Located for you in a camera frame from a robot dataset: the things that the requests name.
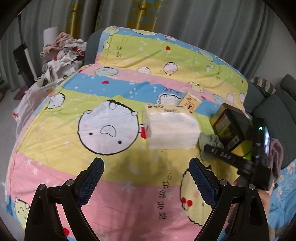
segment box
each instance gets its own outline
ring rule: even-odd
[[[238,156],[251,151],[252,125],[240,109],[224,103],[210,122],[225,150]]]
[[[190,113],[193,113],[201,103],[202,101],[198,97],[190,92],[187,92],[180,101],[179,105],[185,106]]]
[[[148,149],[195,148],[200,129],[197,120],[181,105],[145,105],[143,124]]]

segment white wall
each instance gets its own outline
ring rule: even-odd
[[[296,79],[296,43],[276,16],[266,53],[254,76],[276,85],[286,74]]]

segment gray curtain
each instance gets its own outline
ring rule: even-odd
[[[96,29],[125,27],[131,2],[103,0]],[[265,54],[274,16],[262,0],[163,0],[154,32],[214,53],[250,79]]]
[[[93,31],[94,14],[98,0],[85,0],[85,8],[81,19],[80,37],[87,40]],[[32,59],[38,76],[41,76],[40,52],[43,49],[43,30],[60,26],[60,31],[66,30],[68,10],[75,0],[33,0],[22,12],[22,32],[24,42]],[[3,79],[15,90],[25,83],[18,75],[13,50],[20,45],[18,21],[15,19],[0,41],[0,70]]]

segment black and yellow box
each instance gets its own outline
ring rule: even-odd
[[[252,125],[240,109],[222,104],[210,122],[225,150],[249,159],[252,149]]]

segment device screen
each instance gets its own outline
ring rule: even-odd
[[[264,128],[264,150],[265,154],[269,155],[270,136],[267,127]]]

